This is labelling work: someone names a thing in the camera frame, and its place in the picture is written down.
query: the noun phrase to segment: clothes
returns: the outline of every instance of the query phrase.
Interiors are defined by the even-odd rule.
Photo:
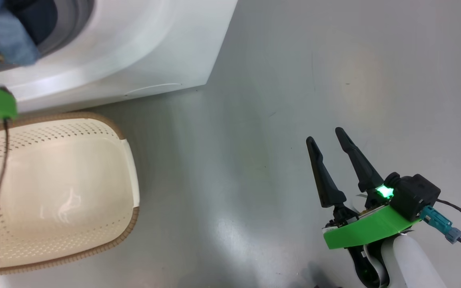
[[[0,0],[0,56],[4,62],[19,66],[35,64],[40,53],[28,32]]]

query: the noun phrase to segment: beige basket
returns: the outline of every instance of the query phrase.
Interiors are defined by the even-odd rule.
[[[18,120],[0,195],[0,275],[79,260],[133,230],[139,189],[129,144],[108,119]],[[5,131],[0,127],[0,170]]]

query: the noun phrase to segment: laundry basket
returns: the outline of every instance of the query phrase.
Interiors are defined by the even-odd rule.
[[[88,112],[18,120],[0,190],[0,275],[65,264],[120,244],[139,212],[128,142]],[[5,131],[0,126],[0,171]]]

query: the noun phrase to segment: glowing green led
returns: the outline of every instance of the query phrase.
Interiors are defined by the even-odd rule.
[[[386,186],[382,185],[380,187],[377,188],[377,191],[378,193],[380,193],[380,195],[382,195],[382,197],[384,198],[390,198],[392,197],[394,194],[392,193],[392,191],[394,191],[393,188],[387,188]]]

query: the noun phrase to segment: white washing machine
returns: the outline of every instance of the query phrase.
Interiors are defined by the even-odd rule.
[[[0,62],[0,84],[21,113],[203,85],[236,1],[14,0],[14,14],[28,13],[21,22],[44,57],[30,67]]]

